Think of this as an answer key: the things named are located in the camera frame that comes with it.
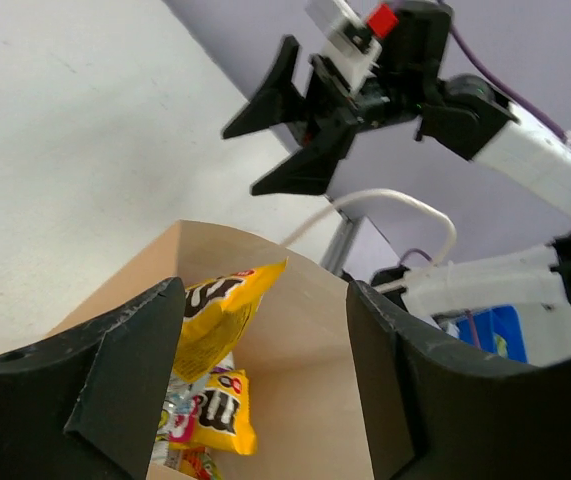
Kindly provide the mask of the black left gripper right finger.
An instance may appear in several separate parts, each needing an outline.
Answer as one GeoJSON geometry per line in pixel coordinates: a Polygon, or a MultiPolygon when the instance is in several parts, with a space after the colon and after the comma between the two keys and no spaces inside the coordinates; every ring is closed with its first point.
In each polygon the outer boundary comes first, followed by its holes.
{"type": "Polygon", "coordinates": [[[571,479],[571,358],[484,352],[360,281],[346,313],[375,478],[571,479]]]}

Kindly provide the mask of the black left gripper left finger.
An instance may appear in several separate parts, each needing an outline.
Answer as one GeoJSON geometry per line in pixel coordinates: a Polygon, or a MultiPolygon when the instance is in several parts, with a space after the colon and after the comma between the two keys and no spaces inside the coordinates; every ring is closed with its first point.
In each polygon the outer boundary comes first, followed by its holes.
{"type": "Polygon", "coordinates": [[[168,278],[0,355],[0,479],[146,477],[185,307],[168,278]]]}

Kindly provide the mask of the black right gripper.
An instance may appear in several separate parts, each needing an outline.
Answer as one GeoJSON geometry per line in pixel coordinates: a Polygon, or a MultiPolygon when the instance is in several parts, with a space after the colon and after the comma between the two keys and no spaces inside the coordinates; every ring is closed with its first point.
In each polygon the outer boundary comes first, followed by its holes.
{"type": "Polygon", "coordinates": [[[314,55],[307,90],[301,94],[293,83],[299,49],[293,35],[282,38],[262,84],[221,132],[223,139],[231,139],[284,124],[299,146],[307,144],[257,180],[252,196],[327,192],[358,131],[355,124],[340,122],[320,131],[340,107],[356,117],[361,132],[409,122],[420,113],[420,72],[391,70],[386,63],[376,65],[351,94],[330,62],[314,55]]]}

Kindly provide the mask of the yellow M&M's packet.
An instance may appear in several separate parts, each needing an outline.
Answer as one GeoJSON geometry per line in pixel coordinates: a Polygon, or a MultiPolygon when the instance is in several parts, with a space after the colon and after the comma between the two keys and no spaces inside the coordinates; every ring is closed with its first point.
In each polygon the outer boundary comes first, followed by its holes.
{"type": "Polygon", "coordinates": [[[246,372],[212,374],[192,399],[190,412],[175,417],[168,440],[173,450],[205,447],[239,455],[255,454],[258,441],[250,421],[246,372]]]}

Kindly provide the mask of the small yellow snack packet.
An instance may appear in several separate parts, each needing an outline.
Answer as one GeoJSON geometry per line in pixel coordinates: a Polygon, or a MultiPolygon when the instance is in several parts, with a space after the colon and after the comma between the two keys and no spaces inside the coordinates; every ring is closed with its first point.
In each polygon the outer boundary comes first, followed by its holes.
{"type": "Polygon", "coordinates": [[[194,383],[213,370],[235,348],[286,266],[283,260],[187,288],[173,373],[194,383]]]}

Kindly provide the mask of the small blue silver packet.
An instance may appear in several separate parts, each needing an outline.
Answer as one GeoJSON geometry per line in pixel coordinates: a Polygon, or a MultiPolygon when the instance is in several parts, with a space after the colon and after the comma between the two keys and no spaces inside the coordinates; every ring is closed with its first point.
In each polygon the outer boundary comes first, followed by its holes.
{"type": "Polygon", "coordinates": [[[231,371],[234,366],[233,354],[228,353],[212,371],[194,383],[185,383],[172,373],[155,440],[157,442],[189,443],[196,429],[198,395],[205,389],[212,374],[231,371]]]}

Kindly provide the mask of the orange fruit candy bag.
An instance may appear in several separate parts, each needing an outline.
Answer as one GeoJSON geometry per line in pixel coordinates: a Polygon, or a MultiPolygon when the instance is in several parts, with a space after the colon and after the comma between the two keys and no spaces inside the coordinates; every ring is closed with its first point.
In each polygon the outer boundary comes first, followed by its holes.
{"type": "Polygon", "coordinates": [[[221,480],[223,478],[209,450],[202,446],[171,449],[167,442],[159,442],[154,445],[151,462],[195,479],[221,480]]]}

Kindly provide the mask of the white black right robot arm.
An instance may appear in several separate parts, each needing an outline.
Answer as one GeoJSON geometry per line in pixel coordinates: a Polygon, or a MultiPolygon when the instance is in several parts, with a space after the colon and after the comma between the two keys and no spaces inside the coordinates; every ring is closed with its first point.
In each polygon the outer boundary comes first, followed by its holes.
{"type": "MultiPolygon", "coordinates": [[[[324,194],[363,132],[417,121],[462,159],[506,175],[571,218],[571,137],[484,70],[443,80],[457,33],[441,1],[383,1],[367,17],[344,1],[314,1],[309,16],[326,36],[310,58],[307,90],[293,74],[295,37],[282,39],[270,72],[223,129],[230,139],[283,124],[298,150],[251,188],[253,195],[324,194]]],[[[380,272],[373,287],[418,316],[511,303],[571,306],[571,233],[511,255],[420,270],[380,272]]]]}

